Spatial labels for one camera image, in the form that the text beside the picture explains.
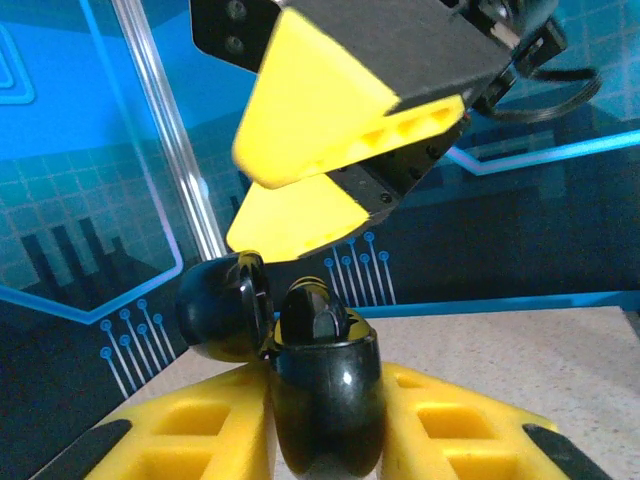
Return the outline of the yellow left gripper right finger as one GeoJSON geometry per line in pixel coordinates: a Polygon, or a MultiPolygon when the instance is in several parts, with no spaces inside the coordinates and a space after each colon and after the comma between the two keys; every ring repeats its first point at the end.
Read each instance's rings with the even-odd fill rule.
{"type": "Polygon", "coordinates": [[[383,366],[385,479],[606,479],[548,419],[418,371],[383,366]]]}

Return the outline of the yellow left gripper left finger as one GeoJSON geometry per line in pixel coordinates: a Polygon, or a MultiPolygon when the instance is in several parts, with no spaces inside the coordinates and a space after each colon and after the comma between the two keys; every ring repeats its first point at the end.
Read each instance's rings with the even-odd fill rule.
{"type": "Polygon", "coordinates": [[[267,373],[239,367],[118,410],[39,479],[269,479],[267,373]]]}

